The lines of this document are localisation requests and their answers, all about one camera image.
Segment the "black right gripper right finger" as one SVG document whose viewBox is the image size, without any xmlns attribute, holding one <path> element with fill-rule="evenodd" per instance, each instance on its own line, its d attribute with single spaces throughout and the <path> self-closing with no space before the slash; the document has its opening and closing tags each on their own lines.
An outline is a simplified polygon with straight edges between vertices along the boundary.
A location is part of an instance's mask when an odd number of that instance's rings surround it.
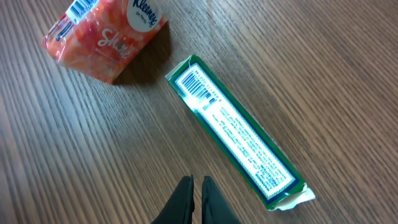
<svg viewBox="0 0 398 224">
<path fill-rule="evenodd" d="M 210 176 L 204 176 L 201 207 L 202 224 L 241 224 Z"/>
</svg>

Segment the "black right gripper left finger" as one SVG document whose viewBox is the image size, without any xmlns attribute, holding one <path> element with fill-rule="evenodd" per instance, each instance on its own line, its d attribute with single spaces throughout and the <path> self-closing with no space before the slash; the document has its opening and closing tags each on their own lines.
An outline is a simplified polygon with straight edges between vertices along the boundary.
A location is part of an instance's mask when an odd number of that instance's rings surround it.
<svg viewBox="0 0 398 224">
<path fill-rule="evenodd" d="M 183 176 L 152 224 L 191 224 L 195 209 L 193 193 L 193 176 Z"/>
</svg>

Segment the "dark green small box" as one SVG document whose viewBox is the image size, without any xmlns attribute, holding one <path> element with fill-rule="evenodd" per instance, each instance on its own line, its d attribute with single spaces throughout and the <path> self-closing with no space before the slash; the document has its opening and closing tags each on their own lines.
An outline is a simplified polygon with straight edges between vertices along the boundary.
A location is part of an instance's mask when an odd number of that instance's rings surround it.
<svg viewBox="0 0 398 224">
<path fill-rule="evenodd" d="M 316 198 L 284 151 L 199 56 L 189 56 L 166 79 L 269 211 Z"/>
</svg>

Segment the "orange small box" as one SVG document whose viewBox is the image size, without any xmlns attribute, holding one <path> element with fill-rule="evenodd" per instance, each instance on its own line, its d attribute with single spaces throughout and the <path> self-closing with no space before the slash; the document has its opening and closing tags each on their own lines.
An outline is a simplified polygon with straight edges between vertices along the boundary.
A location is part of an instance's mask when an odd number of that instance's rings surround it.
<svg viewBox="0 0 398 224">
<path fill-rule="evenodd" d="M 59 65 L 112 83 L 166 22 L 153 0 L 74 0 L 41 44 Z"/>
</svg>

